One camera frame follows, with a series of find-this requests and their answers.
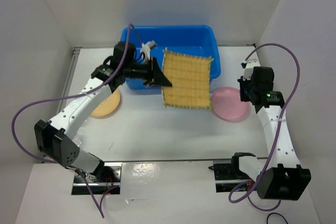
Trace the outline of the pink plastic plate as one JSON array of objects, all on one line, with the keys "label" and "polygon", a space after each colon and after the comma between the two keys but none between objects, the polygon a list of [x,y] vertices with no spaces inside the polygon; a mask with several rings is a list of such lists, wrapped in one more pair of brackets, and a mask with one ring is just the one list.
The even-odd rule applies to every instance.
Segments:
[{"label": "pink plastic plate", "polygon": [[244,120],[250,111],[250,105],[240,100],[240,91],[233,87],[216,89],[211,96],[212,109],[221,119],[229,122]]}]

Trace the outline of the bamboo woven mat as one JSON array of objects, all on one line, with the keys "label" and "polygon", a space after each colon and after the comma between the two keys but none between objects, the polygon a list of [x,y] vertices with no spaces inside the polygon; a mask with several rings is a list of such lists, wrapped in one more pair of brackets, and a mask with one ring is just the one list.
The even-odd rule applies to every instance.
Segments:
[{"label": "bamboo woven mat", "polygon": [[210,71],[213,58],[164,49],[162,71],[171,87],[162,87],[164,106],[210,109]]}]

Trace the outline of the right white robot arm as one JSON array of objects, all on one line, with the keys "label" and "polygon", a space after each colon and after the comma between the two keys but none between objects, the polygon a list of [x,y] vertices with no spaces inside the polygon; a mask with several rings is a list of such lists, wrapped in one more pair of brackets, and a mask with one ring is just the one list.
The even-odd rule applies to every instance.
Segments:
[{"label": "right white robot arm", "polygon": [[261,199],[298,200],[311,181],[293,148],[286,121],[283,95],[273,90],[274,71],[269,67],[245,66],[238,79],[240,99],[250,102],[263,126],[268,158],[262,163],[252,153],[238,152],[231,158],[235,178],[248,177],[257,185]]}]

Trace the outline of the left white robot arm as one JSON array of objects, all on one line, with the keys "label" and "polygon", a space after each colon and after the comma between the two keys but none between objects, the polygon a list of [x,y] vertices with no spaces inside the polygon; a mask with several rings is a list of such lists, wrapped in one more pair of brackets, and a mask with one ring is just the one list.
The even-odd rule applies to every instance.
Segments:
[{"label": "left white robot arm", "polygon": [[172,86],[157,59],[150,55],[155,47],[153,40],[143,44],[140,50],[142,62],[138,62],[134,57],[135,45],[118,42],[113,54],[95,68],[81,92],[61,112],[47,122],[39,120],[35,124],[38,149],[64,168],[78,171],[93,182],[102,180],[108,172],[104,161],[81,150],[73,139],[91,113],[126,79],[142,80],[147,87]]}]

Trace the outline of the blue plastic bin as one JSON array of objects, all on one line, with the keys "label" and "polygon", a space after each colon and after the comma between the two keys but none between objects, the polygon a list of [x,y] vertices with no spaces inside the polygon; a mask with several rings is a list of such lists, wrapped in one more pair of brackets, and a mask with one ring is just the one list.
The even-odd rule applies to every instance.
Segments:
[{"label": "blue plastic bin", "polygon": [[213,30],[206,25],[190,26],[136,26],[127,32],[122,31],[120,41],[126,41],[135,45],[137,52],[134,54],[138,64],[143,65],[140,59],[142,42],[155,41],[156,47],[150,55],[156,58],[159,67],[162,66],[164,50],[178,52],[185,55],[212,58],[210,80],[219,77],[221,73],[221,61],[217,48],[217,41]]}]

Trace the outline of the orange plastic plate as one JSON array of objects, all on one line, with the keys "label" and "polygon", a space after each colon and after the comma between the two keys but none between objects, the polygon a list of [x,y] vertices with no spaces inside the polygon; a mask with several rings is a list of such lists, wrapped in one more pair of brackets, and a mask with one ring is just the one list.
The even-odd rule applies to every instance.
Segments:
[{"label": "orange plastic plate", "polygon": [[107,116],[114,112],[121,101],[121,94],[119,90],[116,90],[112,95],[102,101],[91,113],[91,116],[100,118]]}]

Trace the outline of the clear plastic cup near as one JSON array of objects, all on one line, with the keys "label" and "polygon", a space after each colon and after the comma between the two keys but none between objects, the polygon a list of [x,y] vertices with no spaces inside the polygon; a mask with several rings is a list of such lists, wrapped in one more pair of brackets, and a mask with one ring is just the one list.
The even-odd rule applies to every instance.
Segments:
[{"label": "clear plastic cup near", "polygon": [[72,141],[76,144],[78,148],[82,148],[83,135],[79,132],[73,137]]}]

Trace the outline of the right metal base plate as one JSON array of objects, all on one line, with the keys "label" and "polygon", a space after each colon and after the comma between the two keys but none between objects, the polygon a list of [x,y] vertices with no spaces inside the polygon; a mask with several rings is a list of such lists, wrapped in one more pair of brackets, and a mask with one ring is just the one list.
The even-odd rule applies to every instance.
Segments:
[{"label": "right metal base plate", "polygon": [[229,159],[215,159],[208,167],[214,174],[215,189],[217,193],[229,193],[235,186],[244,183],[236,189],[237,192],[245,192],[254,184],[247,175],[237,175],[233,170],[233,165]]}]

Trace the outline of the metal base plate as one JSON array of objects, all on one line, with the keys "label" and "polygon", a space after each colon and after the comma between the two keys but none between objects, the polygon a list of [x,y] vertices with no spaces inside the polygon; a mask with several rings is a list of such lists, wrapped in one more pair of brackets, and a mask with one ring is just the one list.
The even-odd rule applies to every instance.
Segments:
[{"label": "metal base plate", "polygon": [[229,193],[235,186],[244,183],[236,189],[237,192],[245,192],[254,184],[247,175],[237,175],[233,170],[233,165],[229,159],[215,159],[208,167],[214,174],[215,189],[217,193]]},{"label": "metal base plate", "polygon": [[[104,193],[118,195],[120,193],[122,163],[105,163],[104,174],[96,179],[85,174],[85,180],[94,195]],[[72,195],[89,195],[89,189],[85,180],[78,174],[74,176],[72,184]]]}]

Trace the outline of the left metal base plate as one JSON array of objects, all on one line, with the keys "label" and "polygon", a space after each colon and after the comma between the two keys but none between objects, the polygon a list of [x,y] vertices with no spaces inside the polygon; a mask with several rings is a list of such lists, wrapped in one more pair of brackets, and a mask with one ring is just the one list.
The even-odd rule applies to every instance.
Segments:
[{"label": "left metal base plate", "polygon": [[[105,163],[104,174],[96,179],[85,174],[85,180],[94,195],[104,193],[118,195],[120,193],[122,163]],[[85,180],[78,174],[74,176],[72,184],[72,195],[89,195],[89,189]]]}]

